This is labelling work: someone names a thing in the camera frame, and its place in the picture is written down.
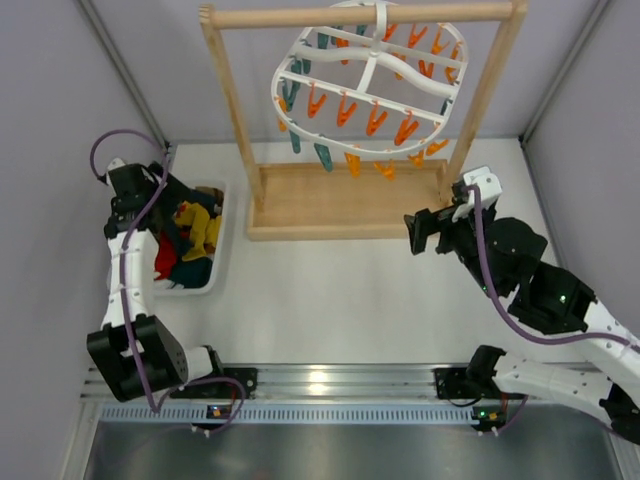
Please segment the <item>red sock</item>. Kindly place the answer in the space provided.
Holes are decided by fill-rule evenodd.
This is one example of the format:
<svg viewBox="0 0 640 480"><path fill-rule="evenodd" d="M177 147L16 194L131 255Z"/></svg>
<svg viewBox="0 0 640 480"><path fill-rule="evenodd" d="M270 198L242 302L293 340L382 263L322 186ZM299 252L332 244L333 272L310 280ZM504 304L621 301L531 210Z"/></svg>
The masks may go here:
<svg viewBox="0 0 640 480"><path fill-rule="evenodd" d="M166 235L162 235L154 263L154 280L160 281L169 278L172 269L177 263L177 254L171 241Z"/></svg>

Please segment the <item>olive yellow sock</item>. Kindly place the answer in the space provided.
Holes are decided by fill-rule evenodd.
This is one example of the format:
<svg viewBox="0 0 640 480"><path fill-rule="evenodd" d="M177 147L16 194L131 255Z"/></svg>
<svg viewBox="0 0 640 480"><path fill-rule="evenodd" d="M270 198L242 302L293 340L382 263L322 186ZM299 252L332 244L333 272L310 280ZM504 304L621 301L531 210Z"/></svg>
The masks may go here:
<svg viewBox="0 0 640 480"><path fill-rule="evenodd" d="M182 261L195 261L215 253L221 230L221 214L211 215L199 203L183 202L174 222L181 230L187 231L191 243L191 247L181 256Z"/></svg>

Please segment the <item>dark navy sock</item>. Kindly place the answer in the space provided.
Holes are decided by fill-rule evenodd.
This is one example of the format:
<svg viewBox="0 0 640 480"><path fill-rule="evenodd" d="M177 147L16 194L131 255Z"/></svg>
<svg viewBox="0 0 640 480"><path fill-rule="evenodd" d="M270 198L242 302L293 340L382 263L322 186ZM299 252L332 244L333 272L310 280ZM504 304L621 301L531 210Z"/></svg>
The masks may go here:
<svg viewBox="0 0 640 480"><path fill-rule="evenodd" d="M176 214L183 203L183 200L157 200L152 215L157 232L168 237L179 257L192 248L192 243L181 235L181 228L175 222Z"/></svg>

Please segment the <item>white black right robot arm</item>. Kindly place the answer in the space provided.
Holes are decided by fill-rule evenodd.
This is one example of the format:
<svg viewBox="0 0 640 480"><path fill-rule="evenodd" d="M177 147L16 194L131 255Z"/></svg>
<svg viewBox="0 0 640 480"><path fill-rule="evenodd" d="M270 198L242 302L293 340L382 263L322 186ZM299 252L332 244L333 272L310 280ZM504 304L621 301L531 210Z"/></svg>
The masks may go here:
<svg viewBox="0 0 640 480"><path fill-rule="evenodd" d="M554 367L505 348L480 345L452 386L438 394L457 399L536 397L580 411L623 439L639 442L639 339L608 311L576 275L542 259L546 239L496 204L475 203L467 187L453 206L408 214L410 250L438 238L439 254L454 254L509 328L531 343L573 347L593 371Z"/></svg>

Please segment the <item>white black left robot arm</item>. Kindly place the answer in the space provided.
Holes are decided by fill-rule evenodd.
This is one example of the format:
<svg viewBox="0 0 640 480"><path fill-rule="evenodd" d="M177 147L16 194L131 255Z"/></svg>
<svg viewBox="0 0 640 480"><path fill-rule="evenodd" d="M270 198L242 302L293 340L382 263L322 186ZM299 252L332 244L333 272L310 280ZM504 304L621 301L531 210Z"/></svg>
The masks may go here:
<svg viewBox="0 0 640 480"><path fill-rule="evenodd" d="M185 348L155 313L161 235L188 188L163 167L114 159L102 178L113 189L104 226L110 253L107 309L87 351L120 402L204 378L224 367L209 345Z"/></svg>

